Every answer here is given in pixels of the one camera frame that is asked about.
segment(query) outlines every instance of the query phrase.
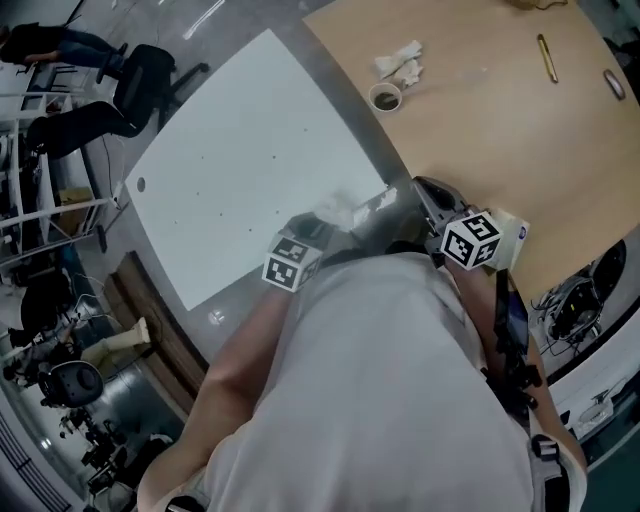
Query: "person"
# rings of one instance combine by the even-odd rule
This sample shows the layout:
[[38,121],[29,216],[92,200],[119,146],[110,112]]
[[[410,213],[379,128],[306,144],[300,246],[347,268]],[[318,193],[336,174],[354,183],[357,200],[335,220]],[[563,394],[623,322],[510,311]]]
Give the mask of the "person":
[[58,314],[73,301],[69,280],[60,271],[31,279],[27,286],[0,283],[0,323],[11,344],[26,346],[41,331],[54,329]]
[[63,62],[74,66],[101,68],[111,53],[107,74],[113,76],[124,65],[126,45],[116,50],[105,40],[66,27],[42,27],[38,23],[0,26],[0,60],[11,64]]
[[[532,440],[479,371],[504,375],[495,286],[445,267],[388,254],[267,291],[146,471],[139,510],[533,510]],[[533,341],[528,360],[543,376]],[[531,422],[557,441],[579,510],[585,458],[542,380]]]
[[141,317],[128,331],[103,338],[81,350],[71,337],[78,324],[73,320],[58,339],[33,344],[18,354],[11,363],[3,368],[7,381],[15,381],[22,387],[28,387],[38,381],[41,372],[48,373],[53,367],[68,361],[84,361],[94,366],[104,380],[120,371],[117,359],[125,352],[139,345],[150,345],[151,337],[147,321]]

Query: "wooden plank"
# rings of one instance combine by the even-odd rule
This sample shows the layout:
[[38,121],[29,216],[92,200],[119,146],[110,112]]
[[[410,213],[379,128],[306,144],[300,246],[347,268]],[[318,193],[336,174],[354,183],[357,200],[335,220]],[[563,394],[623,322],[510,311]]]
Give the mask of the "wooden plank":
[[[125,256],[118,270],[105,281],[105,298],[111,315],[124,329],[132,328],[141,316],[147,320],[155,352],[140,359],[138,366],[165,403],[185,420],[207,365],[199,354],[193,356],[195,348],[177,327],[144,269],[140,269],[135,254]],[[135,348],[139,355],[148,350],[144,346]]]

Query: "white table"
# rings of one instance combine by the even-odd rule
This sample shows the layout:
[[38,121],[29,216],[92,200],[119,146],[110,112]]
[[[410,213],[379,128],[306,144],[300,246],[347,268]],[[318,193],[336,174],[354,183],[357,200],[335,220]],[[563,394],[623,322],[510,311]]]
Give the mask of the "white table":
[[126,180],[185,308],[260,266],[273,235],[334,194],[384,190],[322,91],[271,32],[218,69]]

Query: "pen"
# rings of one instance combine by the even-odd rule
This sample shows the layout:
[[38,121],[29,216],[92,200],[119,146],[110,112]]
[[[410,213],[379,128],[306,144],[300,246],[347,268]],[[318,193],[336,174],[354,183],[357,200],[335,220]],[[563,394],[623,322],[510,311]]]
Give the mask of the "pen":
[[557,84],[558,75],[556,75],[556,68],[553,66],[551,53],[549,53],[549,47],[547,46],[547,41],[545,41],[542,34],[538,34],[538,46],[540,47],[540,52],[542,53],[542,58],[544,59],[544,66],[547,68],[549,78],[551,78],[551,81],[554,84]]

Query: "wooden table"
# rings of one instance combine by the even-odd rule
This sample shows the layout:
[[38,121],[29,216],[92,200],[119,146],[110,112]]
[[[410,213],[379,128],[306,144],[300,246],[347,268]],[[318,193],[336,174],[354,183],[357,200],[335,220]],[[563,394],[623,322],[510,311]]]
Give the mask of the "wooden table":
[[[422,83],[486,67],[476,83],[406,97],[377,114],[412,176],[531,223],[515,269],[530,299],[595,259],[640,219],[640,108],[614,57],[573,4],[521,11],[501,0],[337,0],[306,18],[366,97],[376,56],[417,39]],[[536,42],[543,33],[553,84]],[[627,92],[618,101],[602,72]]]

